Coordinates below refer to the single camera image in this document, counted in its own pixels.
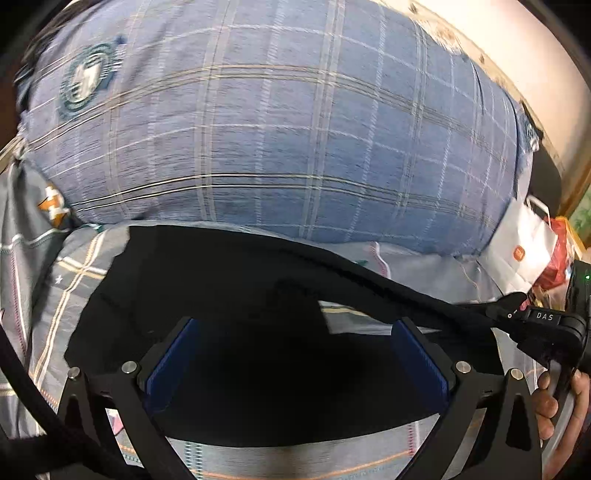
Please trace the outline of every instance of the blue gripper pad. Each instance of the blue gripper pad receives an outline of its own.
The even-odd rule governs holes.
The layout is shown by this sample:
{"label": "blue gripper pad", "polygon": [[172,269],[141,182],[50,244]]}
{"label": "blue gripper pad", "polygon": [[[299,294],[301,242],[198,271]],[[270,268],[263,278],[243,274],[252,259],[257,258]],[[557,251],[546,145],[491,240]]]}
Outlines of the blue gripper pad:
{"label": "blue gripper pad", "polygon": [[172,400],[194,357],[198,324],[195,319],[187,322],[146,380],[144,408],[149,414],[165,410]]}
{"label": "blue gripper pad", "polygon": [[449,385],[428,352],[402,320],[392,325],[392,345],[424,406],[442,413],[449,403]]}

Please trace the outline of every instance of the human hand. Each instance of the human hand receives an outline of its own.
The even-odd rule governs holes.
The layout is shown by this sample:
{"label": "human hand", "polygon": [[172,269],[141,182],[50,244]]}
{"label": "human hand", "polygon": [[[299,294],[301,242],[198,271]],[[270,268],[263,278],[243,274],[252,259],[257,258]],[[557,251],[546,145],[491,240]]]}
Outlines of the human hand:
{"label": "human hand", "polygon": [[[547,440],[554,434],[554,426],[550,419],[558,411],[558,402],[548,392],[549,385],[550,374],[544,372],[538,379],[538,389],[531,395],[541,440]],[[543,480],[553,479],[560,472],[566,460],[572,455],[575,443],[583,427],[585,416],[587,415],[587,409],[589,408],[589,376],[577,370],[573,375],[571,387],[576,396],[573,414],[560,443],[544,468]]]}

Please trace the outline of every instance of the blue plaid blanket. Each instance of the blue plaid blanket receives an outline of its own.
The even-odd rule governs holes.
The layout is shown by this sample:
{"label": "blue plaid blanket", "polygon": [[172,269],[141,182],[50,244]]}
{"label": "blue plaid blanket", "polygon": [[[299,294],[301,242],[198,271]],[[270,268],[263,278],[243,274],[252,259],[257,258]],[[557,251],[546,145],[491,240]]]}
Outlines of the blue plaid blanket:
{"label": "blue plaid blanket", "polygon": [[210,220],[477,254],[532,160],[519,104],[369,0],[111,0],[35,66],[27,161],[86,222]]}

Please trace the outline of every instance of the white paper bag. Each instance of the white paper bag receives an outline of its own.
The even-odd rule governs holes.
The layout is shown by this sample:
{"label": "white paper bag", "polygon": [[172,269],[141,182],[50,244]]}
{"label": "white paper bag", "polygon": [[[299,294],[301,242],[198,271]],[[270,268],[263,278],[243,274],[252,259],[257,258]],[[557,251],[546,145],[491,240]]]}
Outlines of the white paper bag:
{"label": "white paper bag", "polygon": [[544,271],[554,252],[558,235],[531,209],[536,204],[548,216],[548,207],[529,196],[527,205],[512,199],[491,242],[482,251],[478,263],[499,289],[527,293]]}

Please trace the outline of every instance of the white wall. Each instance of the white wall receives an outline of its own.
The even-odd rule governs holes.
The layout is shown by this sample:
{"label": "white wall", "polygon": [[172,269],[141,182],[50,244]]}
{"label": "white wall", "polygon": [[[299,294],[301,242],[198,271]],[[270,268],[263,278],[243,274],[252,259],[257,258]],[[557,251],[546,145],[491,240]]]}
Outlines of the white wall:
{"label": "white wall", "polygon": [[[410,1],[382,0],[408,12]],[[562,45],[518,0],[420,0],[474,42],[530,105],[568,169],[591,118],[591,92]]]}

